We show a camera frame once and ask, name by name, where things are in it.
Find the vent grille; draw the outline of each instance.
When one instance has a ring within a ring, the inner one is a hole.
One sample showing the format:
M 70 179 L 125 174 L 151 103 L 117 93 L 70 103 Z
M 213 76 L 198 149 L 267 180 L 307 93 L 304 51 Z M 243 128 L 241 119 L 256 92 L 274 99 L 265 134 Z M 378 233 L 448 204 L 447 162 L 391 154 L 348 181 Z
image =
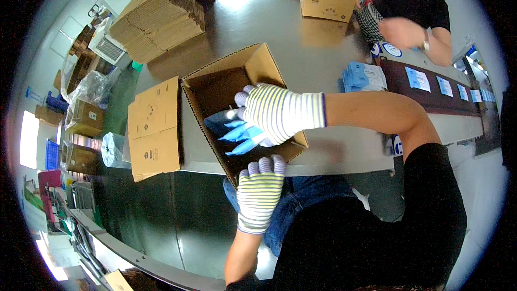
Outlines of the vent grille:
M 97 45 L 97 49 L 113 61 L 116 61 L 118 57 L 124 53 L 123 50 L 106 39 L 106 37 L 101 39 L 100 43 Z

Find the floor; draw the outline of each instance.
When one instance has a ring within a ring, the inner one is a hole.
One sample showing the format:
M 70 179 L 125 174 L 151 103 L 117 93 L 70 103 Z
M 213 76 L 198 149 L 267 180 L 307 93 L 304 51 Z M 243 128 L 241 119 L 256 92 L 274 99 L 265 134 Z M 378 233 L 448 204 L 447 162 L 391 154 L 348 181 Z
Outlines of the floor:
M 128 68 L 114 87 L 104 132 L 124 135 L 127 106 L 136 93 L 158 84 L 146 66 Z M 396 221 L 404 211 L 403 169 L 345 175 L 351 186 L 369 194 L 371 211 Z M 160 174 L 135 183 L 131 170 L 102 168 L 94 178 L 95 199 L 107 231 L 128 246 L 165 264 L 223 279 L 223 267 L 237 216 L 222 189 L 223 176 L 186 171 Z M 272 277 L 276 257 L 265 245 L 258 254 L 257 276 Z

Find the blue crate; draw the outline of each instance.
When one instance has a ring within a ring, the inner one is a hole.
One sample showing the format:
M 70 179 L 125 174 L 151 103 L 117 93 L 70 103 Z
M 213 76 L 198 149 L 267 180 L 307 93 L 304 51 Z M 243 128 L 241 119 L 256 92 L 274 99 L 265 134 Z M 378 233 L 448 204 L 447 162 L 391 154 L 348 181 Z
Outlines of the blue crate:
M 45 156 L 45 169 L 54 170 L 58 168 L 60 146 L 47 139 L 47 153 Z

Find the air conditioner unit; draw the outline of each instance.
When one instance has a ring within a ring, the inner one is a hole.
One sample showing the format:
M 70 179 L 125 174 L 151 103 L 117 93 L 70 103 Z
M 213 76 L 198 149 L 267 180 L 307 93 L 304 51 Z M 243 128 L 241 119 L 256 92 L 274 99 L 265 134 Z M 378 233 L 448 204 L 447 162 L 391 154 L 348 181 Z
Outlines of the air conditioner unit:
M 108 35 L 107 31 L 112 23 L 111 17 L 107 17 L 100 23 L 88 48 L 117 68 L 126 68 L 131 62 L 131 58 L 124 51 L 122 44 Z

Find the gray table surface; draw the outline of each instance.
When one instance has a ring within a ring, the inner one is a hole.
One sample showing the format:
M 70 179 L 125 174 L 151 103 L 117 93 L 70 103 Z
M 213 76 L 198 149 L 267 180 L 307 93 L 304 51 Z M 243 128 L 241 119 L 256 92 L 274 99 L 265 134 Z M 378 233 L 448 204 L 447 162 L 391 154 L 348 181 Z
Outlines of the gray table surface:
M 167 78 L 176 75 L 184 77 L 208 62 L 260 42 L 268 44 L 287 87 L 294 92 L 338 92 L 338 79 L 348 63 L 368 62 L 371 59 L 354 21 L 349 24 L 302 17 L 299 0 L 217 0 L 205 10 L 205 19 L 206 34 L 201 37 L 207 42 L 204 46 L 206 49 L 196 52 L 194 46 L 200 40 L 194 38 L 168 52 L 166 58 L 170 61 L 176 59 L 178 67 L 170 68 L 167 72 L 149 72 L 151 63 L 154 63 L 150 62 L 149 68 L 144 66 L 142 69 L 135 94 Z M 224 174 L 184 93 L 181 109 L 184 145 L 184 164 L 181 169 Z M 448 127 L 455 123 L 450 121 L 452 118 L 438 119 L 445 126 L 438 130 L 439 133 L 449 133 Z M 456 131 L 460 137 L 465 136 L 461 128 Z M 358 173 L 393 168 L 393 157 L 384 155 L 380 133 L 342 126 L 309 130 L 306 136 L 309 149 L 289 162 L 288 176 Z M 124 158 L 127 160 L 127 148 L 125 152 Z

